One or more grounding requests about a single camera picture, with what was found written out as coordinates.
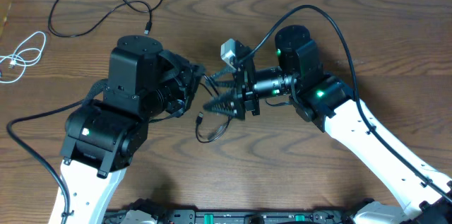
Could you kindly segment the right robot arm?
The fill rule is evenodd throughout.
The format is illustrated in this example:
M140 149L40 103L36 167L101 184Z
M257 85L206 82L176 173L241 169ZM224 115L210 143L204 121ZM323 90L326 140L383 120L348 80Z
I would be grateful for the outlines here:
M275 36L278 65L256 70L251 49L237 40L220 51L233 76L227 91L204 109L244 119L259 114L259 102L287 95L297 114L352 151L397 201L385 206L368 200L345 212L344 223L450 223L451 178L417 157L386 129L344 81L325 71L319 49L302 25Z

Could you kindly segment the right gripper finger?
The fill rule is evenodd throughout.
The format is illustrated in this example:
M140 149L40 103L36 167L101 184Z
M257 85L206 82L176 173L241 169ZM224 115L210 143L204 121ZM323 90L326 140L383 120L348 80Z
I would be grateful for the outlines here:
M234 88L236 83L234 80L221 81L220 79L227 75L234 75L234 68L230 66L226 66L221 69L219 72L214 73L212 76L208 77L208 83L212 87L220 87L220 88Z
M244 118L244 103L235 91L227 91L203 105L205 111L223 114L232 118Z

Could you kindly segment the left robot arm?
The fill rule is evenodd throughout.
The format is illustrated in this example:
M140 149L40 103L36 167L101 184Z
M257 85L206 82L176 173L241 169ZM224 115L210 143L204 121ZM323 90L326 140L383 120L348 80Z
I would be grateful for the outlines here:
M111 198L159 114L182 116L206 69L139 35L120 37L105 80L65 123L50 223L101 223Z

